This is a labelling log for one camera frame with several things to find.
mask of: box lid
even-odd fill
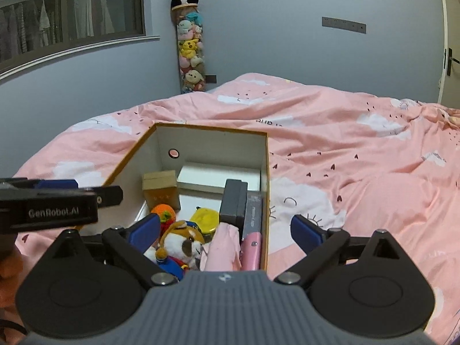
[[[157,171],[143,175],[142,190],[176,187],[176,171]]]

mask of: black cable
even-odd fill
[[[17,332],[27,335],[27,330],[23,326],[11,320],[0,319],[0,328],[11,328]]]

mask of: pink bedsheet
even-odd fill
[[[307,86],[246,74],[210,93],[149,102],[78,123],[32,157],[19,176],[102,184],[155,121],[268,131],[271,217],[268,274],[303,252],[289,223],[301,213],[352,235],[386,228],[436,293],[426,332],[438,343],[459,331],[460,134],[452,110],[411,100]],[[18,237],[31,264],[55,231]]]

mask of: wall outlet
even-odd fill
[[[217,84],[217,75],[205,75],[205,82],[208,84]]]
[[[356,31],[359,33],[366,33],[366,25],[364,23],[358,23],[358,29]]]
[[[323,27],[330,27],[331,26],[331,19],[330,18],[322,17],[321,19],[322,19],[321,23],[322,23]]]
[[[366,25],[364,23],[329,17],[321,17],[321,21],[323,27],[332,27],[340,30],[366,33]]]

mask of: door handle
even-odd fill
[[[447,76],[450,76],[450,70],[452,69],[452,61],[460,64],[460,61],[458,59],[452,57],[452,49],[449,48],[448,56],[447,56],[447,72],[446,72]]]

